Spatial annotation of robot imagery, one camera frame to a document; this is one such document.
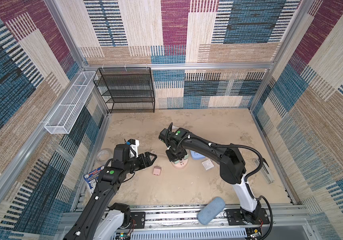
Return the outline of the pink plug adapter cube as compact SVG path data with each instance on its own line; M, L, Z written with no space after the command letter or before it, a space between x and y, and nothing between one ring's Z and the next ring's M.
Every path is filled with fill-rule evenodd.
M152 174L153 174L153 175L155 175L155 176L160 176L160 174L161 174L161 170L162 170L162 168L161 168L161 167L159 167L159 166L155 166L155 167L153 168L153 172L152 172Z

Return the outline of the white square adapter cube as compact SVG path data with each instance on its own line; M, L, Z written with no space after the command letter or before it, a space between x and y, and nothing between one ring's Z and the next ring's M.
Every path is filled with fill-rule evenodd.
M207 160L203 161L201 164L202 164L202 166L204 167L204 169L206 171L214 168L214 164L213 164L213 162L210 159L207 159Z

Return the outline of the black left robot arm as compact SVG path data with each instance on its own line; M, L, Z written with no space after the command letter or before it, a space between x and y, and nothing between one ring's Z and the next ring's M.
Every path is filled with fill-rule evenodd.
M109 240L116 230L130 225L130 207L126 204L113 204L104 220L102 217L127 174L151 167L157 159L157 155L139 154L135 148L136 145L116 145L113 157L98 175L86 207L63 237L65 240Z

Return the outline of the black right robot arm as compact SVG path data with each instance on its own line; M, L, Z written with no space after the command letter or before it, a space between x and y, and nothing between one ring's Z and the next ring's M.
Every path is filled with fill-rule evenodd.
M248 182L248 178L258 173L265 163L265 159L256 149L245 145L216 144L184 128L178 128L173 132L172 127L173 124L170 124L167 129L160 132L158 137L166 144L166 155L171 162L182 160L188 150L197 152L216 162L220 168L220 177L233 186L239 199L240 211L238 214L241 220L248 224L271 223L271 218L267 216L266 210L260 204L260 200L264 197L256 197ZM246 172L246 163L240 149L255 153L259 160L256 169L250 173Z

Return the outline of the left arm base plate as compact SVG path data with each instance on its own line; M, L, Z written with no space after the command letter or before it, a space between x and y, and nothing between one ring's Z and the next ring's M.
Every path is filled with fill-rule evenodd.
M100 230L115 231L118 229L143 229L145 224L145 212L132 212L111 210L98 226Z

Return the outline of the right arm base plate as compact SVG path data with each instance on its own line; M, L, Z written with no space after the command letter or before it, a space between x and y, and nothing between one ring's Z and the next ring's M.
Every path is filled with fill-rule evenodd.
M256 209L254 212L248 212L239 209L227 209L224 211L224 216L228 220L230 226L243 225L269 225L270 219L264 208Z

